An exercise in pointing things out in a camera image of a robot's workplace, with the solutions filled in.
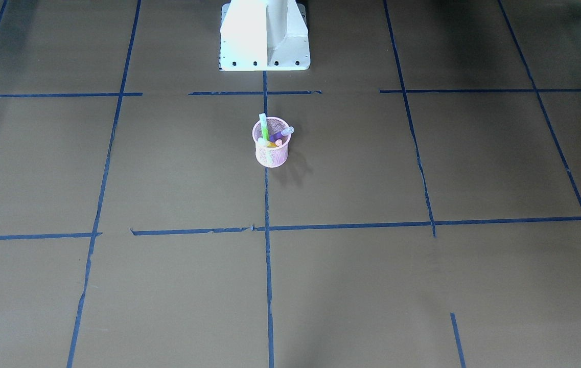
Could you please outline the purple marker pen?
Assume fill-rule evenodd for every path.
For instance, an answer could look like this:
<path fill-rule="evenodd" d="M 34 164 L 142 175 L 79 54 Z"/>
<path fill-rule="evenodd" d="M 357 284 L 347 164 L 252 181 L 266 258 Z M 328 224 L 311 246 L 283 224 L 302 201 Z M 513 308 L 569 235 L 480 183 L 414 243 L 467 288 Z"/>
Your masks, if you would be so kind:
<path fill-rule="evenodd" d="M 270 140 L 270 142 L 274 142 L 276 140 L 283 139 L 283 137 L 291 135 L 293 133 L 293 131 L 294 131 L 294 128 L 292 126 L 290 126 L 288 128 L 283 129 L 280 132 L 277 132 L 277 133 L 270 135 L 269 140 Z"/>

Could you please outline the pink mesh pen holder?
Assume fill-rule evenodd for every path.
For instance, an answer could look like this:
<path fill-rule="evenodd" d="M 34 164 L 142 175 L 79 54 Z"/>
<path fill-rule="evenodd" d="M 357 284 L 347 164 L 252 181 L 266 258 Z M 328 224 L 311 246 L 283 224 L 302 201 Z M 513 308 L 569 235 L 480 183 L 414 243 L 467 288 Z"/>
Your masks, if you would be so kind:
<path fill-rule="evenodd" d="M 257 121 L 251 131 L 256 159 L 266 168 L 277 168 L 288 158 L 294 128 L 276 117 L 267 117 L 265 129 L 261 128 L 261 123 L 262 120 Z"/>

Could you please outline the green highlighter pen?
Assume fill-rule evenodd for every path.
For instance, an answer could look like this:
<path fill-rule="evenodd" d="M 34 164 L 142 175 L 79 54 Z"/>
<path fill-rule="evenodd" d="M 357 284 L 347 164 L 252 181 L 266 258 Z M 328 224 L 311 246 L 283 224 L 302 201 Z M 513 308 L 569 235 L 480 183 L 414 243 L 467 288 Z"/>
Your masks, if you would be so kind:
<path fill-rule="evenodd" d="M 269 130 L 267 126 L 267 116 L 265 113 L 259 114 L 259 128 L 261 131 L 261 137 L 269 140 Z"/>

